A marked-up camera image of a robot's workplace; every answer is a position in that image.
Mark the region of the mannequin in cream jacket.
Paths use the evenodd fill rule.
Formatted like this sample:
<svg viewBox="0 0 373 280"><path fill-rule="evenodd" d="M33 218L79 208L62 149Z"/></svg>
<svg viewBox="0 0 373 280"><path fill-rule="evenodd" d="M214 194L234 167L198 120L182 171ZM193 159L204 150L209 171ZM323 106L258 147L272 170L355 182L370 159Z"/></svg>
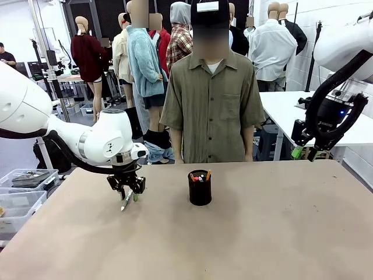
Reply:
<svg viewBox="0 0 373 280"><path fill-rule="evenodd" d="M127 42L128 32L126 27L131 24L131 17L128 13L120 13L118 15L118 23L121 32L116 35L112 42L112 62L114 73L118 80L122 82L126 96L126 103L128 108L133 108L133 76L129 66Z"/></svg>

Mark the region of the mannequin in light blue fleece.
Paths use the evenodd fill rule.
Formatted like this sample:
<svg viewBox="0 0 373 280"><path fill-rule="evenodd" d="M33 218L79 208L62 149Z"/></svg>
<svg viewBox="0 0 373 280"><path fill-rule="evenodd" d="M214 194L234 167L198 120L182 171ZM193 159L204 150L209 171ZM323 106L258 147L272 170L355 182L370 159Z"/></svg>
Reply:
<svg viewBox="0 0 373 280"><path fill-rule="evenodd" d="M165 164L174 156L170 136L160 123L166 98L167 75L160 65L156 45L146 30L149 25L146 8L143 0L131 0L127 4L131 17L131 24L126 28L128 58L136 90L150 118L149 129L143 136L149 150L148 164Z"/></svg>

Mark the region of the person in olive shirt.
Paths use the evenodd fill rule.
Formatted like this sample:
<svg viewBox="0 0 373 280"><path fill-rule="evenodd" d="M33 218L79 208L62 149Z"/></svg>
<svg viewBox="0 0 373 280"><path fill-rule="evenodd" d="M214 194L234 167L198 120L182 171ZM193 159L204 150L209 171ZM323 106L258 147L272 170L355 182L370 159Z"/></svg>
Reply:
<svg viewBox="0 0 373 280"><path fill-rule="evenodd" d="M193 50L171 67L160 121L182 131L183 163L247 162L242 131L265 119L254 65L231 50L229 27L192 30Z"/></svg>

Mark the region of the person's left forearm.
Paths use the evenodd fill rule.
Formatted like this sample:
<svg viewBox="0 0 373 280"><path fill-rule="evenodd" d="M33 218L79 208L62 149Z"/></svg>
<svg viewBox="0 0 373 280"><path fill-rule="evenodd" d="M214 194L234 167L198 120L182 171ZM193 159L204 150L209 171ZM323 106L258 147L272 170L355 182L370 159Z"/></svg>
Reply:
<svg viewBox="0 0 373 280"><path fill-rule="evenodd" d="M254 130L255 127L251 126L249 128L245 128L242 131L242 138L245 145L245 160L247 162L253 161L253 141L254 141Z"/></svg>

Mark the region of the white side table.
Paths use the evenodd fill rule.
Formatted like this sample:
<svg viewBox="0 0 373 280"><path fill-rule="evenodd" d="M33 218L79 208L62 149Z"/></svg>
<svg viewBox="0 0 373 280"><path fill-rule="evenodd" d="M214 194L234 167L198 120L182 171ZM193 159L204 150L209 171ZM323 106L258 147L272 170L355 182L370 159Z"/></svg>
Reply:
<svg viewBox="0 0 373 280"><path fill-rule="evenodd" d="M295 120L305 120L305 110L296 106L299 98L312 96L313 91L261 92L263 109L287 138L291 138ZM344 134L337 146L373 145L373 119L361 114Z"/></svg>

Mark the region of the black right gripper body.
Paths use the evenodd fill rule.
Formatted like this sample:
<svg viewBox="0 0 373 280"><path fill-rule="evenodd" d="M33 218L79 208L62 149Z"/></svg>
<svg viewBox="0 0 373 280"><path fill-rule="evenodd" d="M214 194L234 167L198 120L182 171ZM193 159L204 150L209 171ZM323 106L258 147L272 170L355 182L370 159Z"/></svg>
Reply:
<svg viewBox="0 0 373 280"><path fill-rule="evenodd" d="M317 138L326 138L326 134L337 130L337 133L348 131L354 124L352 112L354 106L332 99L324 99L317 113Z"/></svg>

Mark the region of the white and green pen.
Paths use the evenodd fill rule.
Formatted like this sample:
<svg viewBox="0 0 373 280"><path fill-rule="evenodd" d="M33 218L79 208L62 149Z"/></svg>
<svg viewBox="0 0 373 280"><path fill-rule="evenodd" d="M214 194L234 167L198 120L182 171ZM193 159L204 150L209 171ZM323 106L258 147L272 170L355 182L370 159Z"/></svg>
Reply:
<svg viewBox="0 0 373 280"><path fill-rule="evenodd" d="M125 208L128 206L128 204L130 203L131 199L133 197L133 190L130 189L126 198L124 199L123 203L122 203L122 206L121 206L121 211L124 211Z"/></svg>

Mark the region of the seated man in black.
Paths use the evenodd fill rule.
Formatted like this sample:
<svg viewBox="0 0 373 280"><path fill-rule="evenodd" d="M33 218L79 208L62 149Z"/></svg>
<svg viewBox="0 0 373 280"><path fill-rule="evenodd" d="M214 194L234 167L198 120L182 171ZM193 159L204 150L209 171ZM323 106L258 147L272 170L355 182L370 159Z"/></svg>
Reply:
<svg viewBox="0 0 373 280"><path fill-rule="evenodd" d="M9 65L13 69L16 68L16 60L14 56L11 53L5 51L4 44L2 42L0 42L0 61Z"/></svg>

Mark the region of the black mesh pen holder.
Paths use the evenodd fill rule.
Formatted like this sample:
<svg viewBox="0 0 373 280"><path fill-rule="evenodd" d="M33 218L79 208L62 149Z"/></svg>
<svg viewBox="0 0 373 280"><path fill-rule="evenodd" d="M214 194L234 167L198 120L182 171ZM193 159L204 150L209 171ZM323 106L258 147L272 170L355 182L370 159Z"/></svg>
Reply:
<svg viewBox="0 0 373 280"><path fill-rule="evenodd" d="M189 201L196 206L205 206L212 201L212 177L209 181L206 181L207 170L193 170L190 173L194 177L199 177L201 174L204 175L204 182L195 181L193 182L188 174L188 184L189 184Z"/></svg>

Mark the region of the clear plastic bin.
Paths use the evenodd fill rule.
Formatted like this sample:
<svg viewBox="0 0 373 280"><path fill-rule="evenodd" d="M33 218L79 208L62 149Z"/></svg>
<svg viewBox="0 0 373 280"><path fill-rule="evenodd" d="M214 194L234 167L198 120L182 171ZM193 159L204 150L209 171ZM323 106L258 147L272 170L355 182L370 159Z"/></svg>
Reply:
<svg viewBox="0 0 373 280"><path fill-rule="evenodd" d="M22 173L22 172L49 172L49 177L41 182L38 186L34 188L16 188L12 186L12 179L15 173ZM56 186L59 183L59 175L57 169L14 169L7 175L0 178L0 194L6 193L22 193L28 191L47 191L50 188Z"/></svg>
<svg viewBox="0 0 373 280"><path fill-rule="evenodd" d="M46 199L46 191L0 194L0 206L5 210L0 217L0 240L10 240Z"/></svg>

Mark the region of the dark tray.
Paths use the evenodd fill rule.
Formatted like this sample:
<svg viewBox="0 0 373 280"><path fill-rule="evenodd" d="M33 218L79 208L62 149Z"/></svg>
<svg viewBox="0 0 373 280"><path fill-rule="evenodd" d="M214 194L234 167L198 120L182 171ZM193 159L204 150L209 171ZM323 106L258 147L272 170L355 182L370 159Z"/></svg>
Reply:
<svg viewBox="0 0 373 280"><path fill-rule="evenodd" d="M34 188L49 177L47 171L27 171L15 173L12 179L12 186L16 188Z"/></svg>

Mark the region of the mannequin in red jacket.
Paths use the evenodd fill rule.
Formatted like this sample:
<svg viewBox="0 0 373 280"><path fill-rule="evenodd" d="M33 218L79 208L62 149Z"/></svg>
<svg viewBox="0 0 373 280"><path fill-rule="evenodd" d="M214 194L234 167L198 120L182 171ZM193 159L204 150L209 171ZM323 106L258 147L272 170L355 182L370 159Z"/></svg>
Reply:
<svg viewBox="0 0 373 280"><path fill-rule="evenodd" d="M163 16L160 13L149 14L149 36L151 37L154 45L156 46L160 66L162 70L169 77L169 71L167 68L167 47L170 43L171 35L163 27Z"/></svg>

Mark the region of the black backpack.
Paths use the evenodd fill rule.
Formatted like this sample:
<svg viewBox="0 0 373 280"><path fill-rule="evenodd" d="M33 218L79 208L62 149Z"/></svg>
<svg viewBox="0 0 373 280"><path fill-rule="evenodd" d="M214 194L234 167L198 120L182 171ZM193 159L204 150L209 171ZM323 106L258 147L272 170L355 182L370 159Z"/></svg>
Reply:
<svg viewBox="0 0 373 280"><path fill-rule="evenodd" d="M62 153L60 148L53 141L47 138L43 138L43 141L46 145L53 168L57 169L59 174L69 171L72 167L71 161ZM43 155L38 145L38 140L36 140L33 145L33 152L35 154L35 157L39 161L37 168L47 169Z"/></svg>

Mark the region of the grey work table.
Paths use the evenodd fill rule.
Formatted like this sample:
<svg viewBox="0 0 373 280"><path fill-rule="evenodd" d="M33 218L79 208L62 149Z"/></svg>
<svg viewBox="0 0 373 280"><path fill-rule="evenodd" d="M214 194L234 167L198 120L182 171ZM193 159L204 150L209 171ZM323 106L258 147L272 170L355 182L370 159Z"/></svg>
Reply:
<svg viewBox="0 0 373 280"><path fill-rule="evenodd" d="M87 98L87 85L80 75L63 74L56 80L47 79L52 90L52 107L56 109L57 116L70 122L71 116L80 112L81 107L89 104Z"/></svg>

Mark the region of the person's right forearm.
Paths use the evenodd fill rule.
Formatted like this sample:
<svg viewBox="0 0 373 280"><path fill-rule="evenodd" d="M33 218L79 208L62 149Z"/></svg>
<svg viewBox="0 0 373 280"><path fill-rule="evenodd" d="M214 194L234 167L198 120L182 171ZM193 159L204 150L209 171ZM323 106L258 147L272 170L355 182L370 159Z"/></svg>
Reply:
<svg viewBox="0 0 373 280"><path fill-rule="evenodd" d="M181 156L182 131L170 128L170 136L174 151L175 164L182 164L184 162Z"/></svg>

